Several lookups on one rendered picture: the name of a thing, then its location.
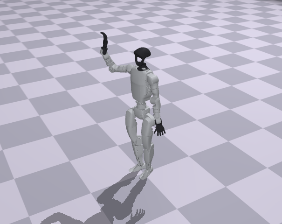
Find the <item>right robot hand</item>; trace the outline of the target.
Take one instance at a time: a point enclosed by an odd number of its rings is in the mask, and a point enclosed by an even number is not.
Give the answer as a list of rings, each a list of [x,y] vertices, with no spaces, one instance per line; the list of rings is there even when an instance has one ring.
[[[103,47],[101,47],[101,49],[103,50],[103,55],[106,55],[107,53],[107,44],[108,44],[108,41],[107,41],[107,35],[104,33],[104,32],[101,32],[101,34],[103,34]]]

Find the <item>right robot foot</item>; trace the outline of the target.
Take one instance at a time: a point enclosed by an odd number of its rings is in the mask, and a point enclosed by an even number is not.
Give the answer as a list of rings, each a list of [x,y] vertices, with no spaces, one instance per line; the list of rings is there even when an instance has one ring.
[[[146,166],[145,166],[145,163],[143,162],[142,166],[136,165],[133,168],[129,169],[129,172],[136,172],[144,168],[146,168]]]

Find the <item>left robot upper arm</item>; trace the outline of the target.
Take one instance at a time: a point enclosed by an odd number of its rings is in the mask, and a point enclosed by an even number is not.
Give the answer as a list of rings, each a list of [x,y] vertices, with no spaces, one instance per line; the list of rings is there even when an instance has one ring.
[[[151,92],[153,97],[150,99],[150,103],[155,105],[156,98],[159,98],[159,88],[158,88],[158,82],[159,79],[156,75],[149,73],[147,75],[147,82],[151,87]]]

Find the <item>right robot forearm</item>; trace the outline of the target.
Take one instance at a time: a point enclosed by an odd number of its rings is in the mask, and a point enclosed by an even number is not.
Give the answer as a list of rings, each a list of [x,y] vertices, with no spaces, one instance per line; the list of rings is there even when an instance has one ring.
[[[103,55],[103,50],[102,49],[100,50],[100,53]],[[105,60],[107,66],[111,66],[114,63],[108,53],[106,53],[106,55],[103,55],[103,59]]]

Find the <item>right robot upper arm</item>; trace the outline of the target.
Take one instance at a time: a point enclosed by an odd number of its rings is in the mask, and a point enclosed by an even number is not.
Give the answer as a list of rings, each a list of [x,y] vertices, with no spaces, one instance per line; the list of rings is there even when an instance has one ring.
[[[111,66],[109,66],[109,71],[111,73],[114,73],[114,72],[129,72],[131,74],[132,67],[134,67],[134,65],[132,65],[132,64],[117,66],[116,64],[113,63]]]

